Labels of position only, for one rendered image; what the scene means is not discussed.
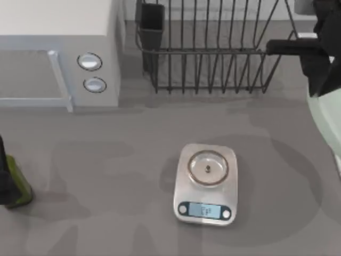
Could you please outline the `green bottle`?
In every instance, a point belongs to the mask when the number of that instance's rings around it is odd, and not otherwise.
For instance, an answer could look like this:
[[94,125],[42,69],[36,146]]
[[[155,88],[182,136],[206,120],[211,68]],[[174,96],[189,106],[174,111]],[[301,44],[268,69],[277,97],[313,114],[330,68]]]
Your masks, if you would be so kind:
[[7,155],[6,160],[9,166],[11,177],[14,181],[15,187],[21,193],[18,199],[15,199],[10,204],[5,205],[7,209],[14,209],[21,206],[28,205],[34,198],[34,193],[31,185],[24,176],[20,165],[12,155]]

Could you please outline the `small round microwave knob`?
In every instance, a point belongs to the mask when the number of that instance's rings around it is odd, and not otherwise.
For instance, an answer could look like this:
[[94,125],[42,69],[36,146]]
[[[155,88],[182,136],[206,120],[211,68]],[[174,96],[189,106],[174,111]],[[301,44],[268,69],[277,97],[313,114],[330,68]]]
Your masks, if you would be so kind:
[[107,84],[99,77],[92,77],[83,81],[83,87],[91,93],[102,93],[107,89]]

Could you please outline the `large round microwave knob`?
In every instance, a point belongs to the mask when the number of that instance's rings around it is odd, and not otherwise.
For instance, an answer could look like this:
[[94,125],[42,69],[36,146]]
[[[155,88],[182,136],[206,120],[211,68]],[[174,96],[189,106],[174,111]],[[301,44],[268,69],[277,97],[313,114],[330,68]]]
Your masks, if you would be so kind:
[[102,67],[102,59],[95,53],[84,53],[77,57],[78,65],[86,71],[96,71]]

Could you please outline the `black cutlery holder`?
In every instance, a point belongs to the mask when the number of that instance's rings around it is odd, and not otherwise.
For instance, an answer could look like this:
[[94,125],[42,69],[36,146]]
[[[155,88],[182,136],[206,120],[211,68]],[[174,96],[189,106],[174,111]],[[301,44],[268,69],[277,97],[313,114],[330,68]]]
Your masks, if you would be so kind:
[[153,74],[158,60],[156,52],[161,47],[164,32],[165,6],[136,0],[135,21],[142,51],[143,70]]

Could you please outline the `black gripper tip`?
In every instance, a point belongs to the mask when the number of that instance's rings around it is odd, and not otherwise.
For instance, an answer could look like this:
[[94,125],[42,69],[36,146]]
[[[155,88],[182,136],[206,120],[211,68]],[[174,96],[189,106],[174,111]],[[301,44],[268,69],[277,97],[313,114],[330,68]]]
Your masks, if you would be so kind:
[[10,204],[12,180],[7,164],[2,136],[0,135],[0,205]]

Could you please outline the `microwave oven door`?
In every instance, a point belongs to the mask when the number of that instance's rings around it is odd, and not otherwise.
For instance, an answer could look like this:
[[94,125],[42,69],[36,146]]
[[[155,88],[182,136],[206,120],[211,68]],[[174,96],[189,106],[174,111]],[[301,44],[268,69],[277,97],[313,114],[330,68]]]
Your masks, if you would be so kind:
[[64,78],[59,53],[56,50],[46,51],[51,68],[56,78],[60,98],[0,98],[0,108],[59,108],[65,107],[69,113],[74,111],[74,103],[69,87]]

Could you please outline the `pale microwave oven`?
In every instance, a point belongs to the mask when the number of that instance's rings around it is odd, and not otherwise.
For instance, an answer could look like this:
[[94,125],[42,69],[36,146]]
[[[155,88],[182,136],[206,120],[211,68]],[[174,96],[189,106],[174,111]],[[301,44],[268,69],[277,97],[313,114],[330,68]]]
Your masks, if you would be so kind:
[[[117,40],[124,39],[116,31],[124,25],[120,9],[120,0],[0,0],[0,51],[47,55],[46,51],[56,50],[74,110],[116,107],[121,86]],[[102,59],[100,69],[86,71],[78,65],[77,57],[87,52]],[[92,77],[103,79],[107,89],[87,91],[83,81]],[[4,88],[0,83],[0,98],[39,98],[6,97]]]

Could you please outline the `silver kitchen scale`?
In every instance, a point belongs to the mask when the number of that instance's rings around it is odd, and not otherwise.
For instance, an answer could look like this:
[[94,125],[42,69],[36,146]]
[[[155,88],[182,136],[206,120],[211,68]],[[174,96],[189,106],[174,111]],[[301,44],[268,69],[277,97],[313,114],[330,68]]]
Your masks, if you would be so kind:
[[227,226],[238,208],[238,163],[227,146],[190,143],[181,150],[173,210],[184,222]]

